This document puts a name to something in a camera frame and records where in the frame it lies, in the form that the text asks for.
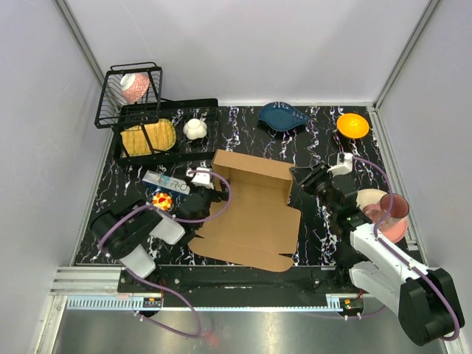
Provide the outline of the brown cardboard box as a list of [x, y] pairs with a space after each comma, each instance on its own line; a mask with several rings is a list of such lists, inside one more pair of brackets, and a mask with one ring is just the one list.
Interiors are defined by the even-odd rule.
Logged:
[[230, 202], [213, 203], [212, 220], [197, 231], [190, 250], [202, 257], [271, 272], [293, 264], [301, 212], [288, 205], [293, 184], [287, 162], [218, 150], [212, 169], [225, 178]]

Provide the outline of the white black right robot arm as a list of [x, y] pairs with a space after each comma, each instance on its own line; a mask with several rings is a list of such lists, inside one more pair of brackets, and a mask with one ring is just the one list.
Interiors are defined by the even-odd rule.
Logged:
[[358, 205], [358, 188], [349, 173], [334, 173], [324, 162], [290, 172], [303, 193], [318, 198], [330, 213], [341, 241], [334, 276], [339, 290], [359, 288], [374, 296], [419, 346], [459, 337], [465, 319], [452, 276], [416, 261], [388, 240]]

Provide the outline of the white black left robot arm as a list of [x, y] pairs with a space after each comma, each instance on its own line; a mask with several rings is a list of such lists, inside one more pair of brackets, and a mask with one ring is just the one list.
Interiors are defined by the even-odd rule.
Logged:
[[150, 292], [158, 286], [159, 274], [143, 242], [152, 236], [171, 246], [188, 244], [209, 217], [212, 204], [228, 199], [227, 191], [198, 187], [172, 215], [167, 215], [139, 193], [133, 193], [98, 212], [89, 222], [88, 230], [98, 241], [100, 251], [130, 269], [134, 273], [133, 283]]

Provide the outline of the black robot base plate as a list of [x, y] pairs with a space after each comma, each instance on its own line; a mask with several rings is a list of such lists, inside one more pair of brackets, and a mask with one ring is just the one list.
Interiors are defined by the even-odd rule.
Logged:
[[287, 271], [272, 272], [240, 265], [159, 265], [142, 281], [128, 271], [121, 271], [118, 290], [152, 291], [150, 283], [164, 286], [180, 294], [197, 290], [283, 290], [311, 291], [315, 294], [365, 295], [365, 290], [341, 279], [333, 267], [292, 266]]

